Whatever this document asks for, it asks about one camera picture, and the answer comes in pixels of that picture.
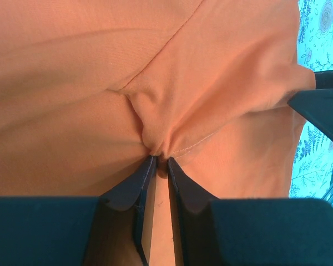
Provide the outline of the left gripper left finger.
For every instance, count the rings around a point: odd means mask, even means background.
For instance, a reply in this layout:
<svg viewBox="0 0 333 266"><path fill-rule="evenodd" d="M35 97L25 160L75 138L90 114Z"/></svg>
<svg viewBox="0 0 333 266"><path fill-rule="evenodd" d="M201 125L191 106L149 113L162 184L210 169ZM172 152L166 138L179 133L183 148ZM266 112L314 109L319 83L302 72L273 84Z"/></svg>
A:
<svg viewBox="0 0 333 266"><path fill-rule="evenodd" d="M156 169L101 196L1 196L0 265L148 265Z"/></svg>

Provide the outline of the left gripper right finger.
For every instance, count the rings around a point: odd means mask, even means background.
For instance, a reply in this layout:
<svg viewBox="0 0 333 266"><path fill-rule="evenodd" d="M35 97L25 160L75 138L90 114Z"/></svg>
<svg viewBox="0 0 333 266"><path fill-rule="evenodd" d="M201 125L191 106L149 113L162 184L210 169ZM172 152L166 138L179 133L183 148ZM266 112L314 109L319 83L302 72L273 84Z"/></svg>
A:
<svg viewBox="0 0 333 266"><path fill-rule="evenodd" d="M333 207L304 199L219 199L168 161L177 265L333 265Z"/></svg>

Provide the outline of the orange t-shirt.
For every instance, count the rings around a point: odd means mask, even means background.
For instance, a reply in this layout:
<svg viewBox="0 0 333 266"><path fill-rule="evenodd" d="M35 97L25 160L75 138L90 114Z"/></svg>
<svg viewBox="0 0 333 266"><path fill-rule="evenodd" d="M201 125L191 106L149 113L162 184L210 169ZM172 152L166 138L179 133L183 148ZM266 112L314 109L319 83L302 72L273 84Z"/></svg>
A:
<svg viewBox="0 0 333 266"><path fill-rule="evenodd" d="M0 1L0 196L100 196L157 158L151 265L174 265L167 160L219 198L287 198L315 87L297 1Z"/></svg>

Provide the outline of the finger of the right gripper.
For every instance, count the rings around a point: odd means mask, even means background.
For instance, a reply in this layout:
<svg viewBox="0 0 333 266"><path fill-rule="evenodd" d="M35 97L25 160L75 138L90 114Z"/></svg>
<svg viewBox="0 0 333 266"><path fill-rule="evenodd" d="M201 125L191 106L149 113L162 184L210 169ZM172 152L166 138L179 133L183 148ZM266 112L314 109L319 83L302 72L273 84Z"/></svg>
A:
<svg viewBox="0 0 333 266"><path fill-rule="evenodd" d="M333 89L300 91L287 104L333 141Z"/></svg>
<svg viewBox="0 0 333 266"><path fill-rule="evenodd" d="M333 70L314 72L316 89L333 89Z"/></svg>

